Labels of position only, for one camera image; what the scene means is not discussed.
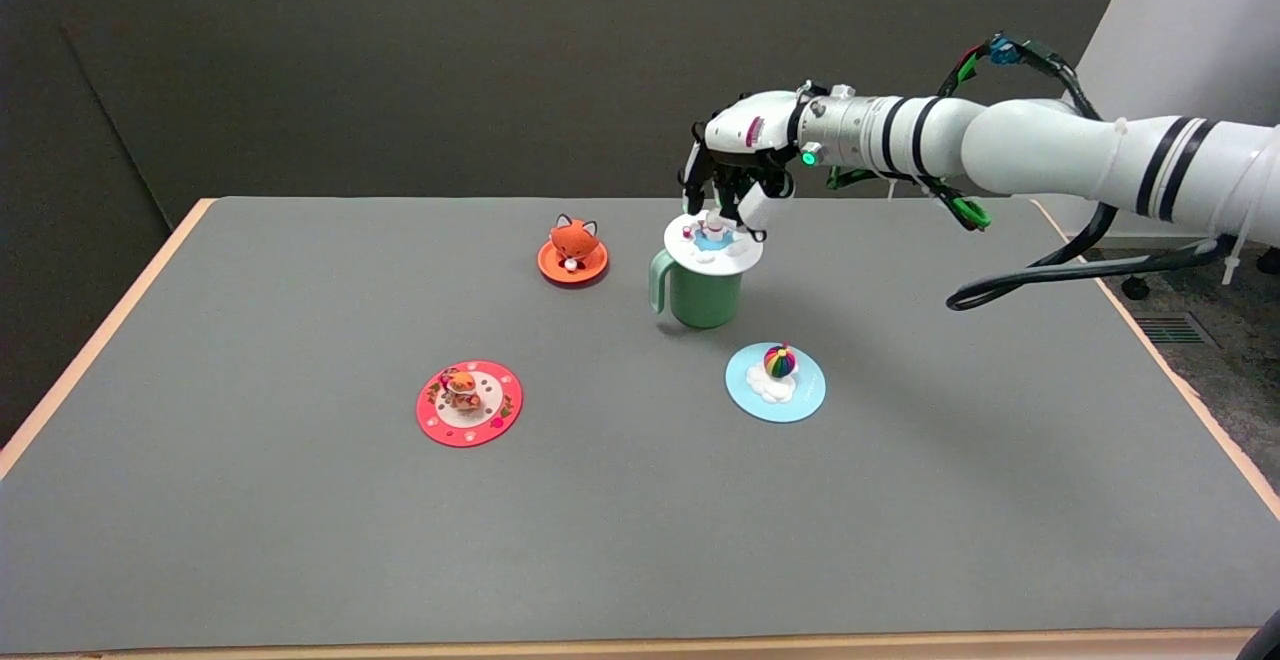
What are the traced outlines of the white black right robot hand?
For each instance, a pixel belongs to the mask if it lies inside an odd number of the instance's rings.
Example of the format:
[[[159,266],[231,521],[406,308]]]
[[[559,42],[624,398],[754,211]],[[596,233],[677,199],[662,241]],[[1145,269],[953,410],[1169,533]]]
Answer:
[[[799,157],[797,122],[808,96],[796,90],[744,93],[691,127],[692,148],[678,182],[684,214],[707,200],[733,230],[763,244],[771,217],[794,198],[788,162]]]

